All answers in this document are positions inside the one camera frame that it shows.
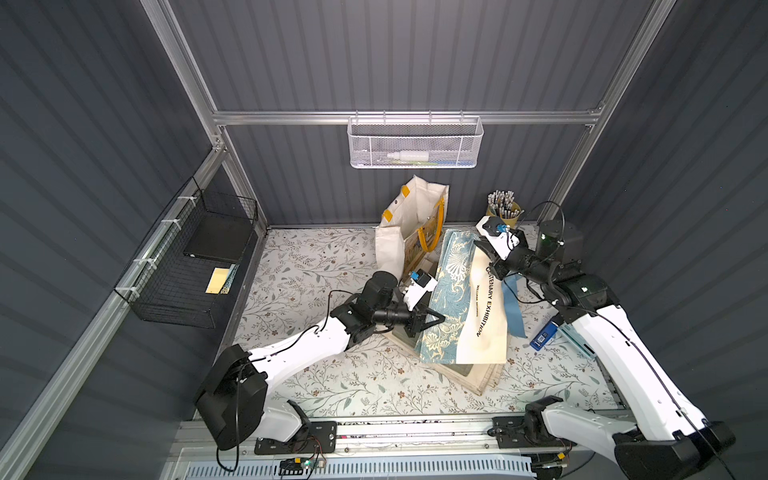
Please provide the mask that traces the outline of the cream tote blue print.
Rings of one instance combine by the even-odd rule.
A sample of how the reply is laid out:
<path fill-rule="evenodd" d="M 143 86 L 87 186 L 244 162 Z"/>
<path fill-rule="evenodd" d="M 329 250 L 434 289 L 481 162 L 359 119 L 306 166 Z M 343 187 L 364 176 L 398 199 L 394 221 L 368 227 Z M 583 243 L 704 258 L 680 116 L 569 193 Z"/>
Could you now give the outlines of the cream tote blue print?
<path fill-rule="evenodd" d="M 508 340 L 525 336 L 517 279 L 497 279 L 477 239 L 469 229 L 444 233 L 429 308 L 445 320 L 420 334 L 417 351 L 424 363 L 503 364 Z"/>

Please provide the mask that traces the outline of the cream tote bag front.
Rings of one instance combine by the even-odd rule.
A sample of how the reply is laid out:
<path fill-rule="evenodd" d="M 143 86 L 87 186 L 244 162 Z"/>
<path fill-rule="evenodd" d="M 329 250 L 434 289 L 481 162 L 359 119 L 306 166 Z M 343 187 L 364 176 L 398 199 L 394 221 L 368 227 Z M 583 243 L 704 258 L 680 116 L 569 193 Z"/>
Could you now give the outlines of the cream tote bag front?
<path fill-rule="evenodd" d="M 402 326 L 396 326 L 384 336 L 413 357 L 417 367 L 440 374 L 474 395 L 482 396 L 488 387 L 496 387 L 501 379 L 502 364 L 457 365 L 422 362 L 417 348 L 418 339 L 408 337 Z"/>

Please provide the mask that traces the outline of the cream tote yellow handles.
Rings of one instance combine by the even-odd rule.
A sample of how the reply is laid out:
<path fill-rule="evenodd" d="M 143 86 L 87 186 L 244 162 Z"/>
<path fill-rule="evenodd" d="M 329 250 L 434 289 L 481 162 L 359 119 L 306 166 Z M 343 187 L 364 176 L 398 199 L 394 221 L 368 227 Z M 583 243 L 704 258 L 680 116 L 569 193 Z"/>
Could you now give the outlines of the cream tote yellow handles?
<path fill-rule="evenodd" d="M 409 275 L 441 239 L 450 187 L 413 176 L 384 210 L 375 229 L 378 270 Z"/>

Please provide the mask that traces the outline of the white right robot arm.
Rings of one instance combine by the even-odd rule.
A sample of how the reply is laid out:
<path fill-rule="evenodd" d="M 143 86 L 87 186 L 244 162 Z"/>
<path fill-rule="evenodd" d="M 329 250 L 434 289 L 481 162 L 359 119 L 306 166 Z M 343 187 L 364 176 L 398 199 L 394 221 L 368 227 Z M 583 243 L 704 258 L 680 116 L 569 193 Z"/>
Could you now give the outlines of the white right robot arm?
<path fill-rule="evenodd" d="M 530 249 L 524 233 L 497 216 L 476 225 L 475 244 L 489 271 L 504 280 L 519 274 L 541 287 L 557 313 L 586 341 L 634 416 L 619 421 L 572 407 L 558 396 L 527 405 L 523 434 L 534 444 L 568 441 L 613 461 L 628 479 L 685 479 L 720 461 L 735 434 L 710 421 L 675 385 L 644 345 L 618 297 L 579 262 L 563 264 Z"/>

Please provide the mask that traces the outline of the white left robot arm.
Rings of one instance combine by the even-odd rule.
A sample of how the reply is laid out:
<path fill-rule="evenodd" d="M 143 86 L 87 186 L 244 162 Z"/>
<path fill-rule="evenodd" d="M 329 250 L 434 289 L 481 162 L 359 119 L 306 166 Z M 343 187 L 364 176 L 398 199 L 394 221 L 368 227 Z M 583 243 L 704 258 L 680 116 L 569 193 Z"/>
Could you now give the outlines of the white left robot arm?
<path fill-rule="evenodd" d="M 362 290 L 329 307 L 325 317 L 271 345 L 224 349 L 205 376 L 194 403 L 216 447 L 228 451 L 250 436 L 290 443 L 309 420 L 293 401 L 275 401 L 275 390 L 300 371 L 344 353 L 376 334 L 400 326 L 414 338 L 444 322 L 427 296 L 436 279 L 419 269 L 406 289 L 387 271 L 375 272 Z"/>

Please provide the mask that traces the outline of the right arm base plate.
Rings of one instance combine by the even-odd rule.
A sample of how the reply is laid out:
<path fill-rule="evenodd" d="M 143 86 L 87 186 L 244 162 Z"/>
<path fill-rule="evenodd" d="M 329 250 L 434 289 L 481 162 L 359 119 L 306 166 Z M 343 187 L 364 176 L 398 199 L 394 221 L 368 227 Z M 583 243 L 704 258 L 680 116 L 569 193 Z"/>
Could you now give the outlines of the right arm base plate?
<path fill-rule="evenodd" d="M 523 416 L 496 416 L 486 434 L 494 439 L 499 449 L 528 448 L 533 443 L 526 434 Z"/>

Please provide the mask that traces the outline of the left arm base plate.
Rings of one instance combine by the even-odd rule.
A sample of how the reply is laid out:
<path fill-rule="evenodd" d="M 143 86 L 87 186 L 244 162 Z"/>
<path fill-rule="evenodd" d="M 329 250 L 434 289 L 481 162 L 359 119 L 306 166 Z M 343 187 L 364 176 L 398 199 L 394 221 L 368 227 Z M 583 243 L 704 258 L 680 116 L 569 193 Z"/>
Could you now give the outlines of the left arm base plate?
<path fill-rule="evenodd" d="M 338 423 L 335 421 L 311 421 L 302 426 L 287 442 L 258 438 L 255 455 L 310 455 L 334 453 Z"/>

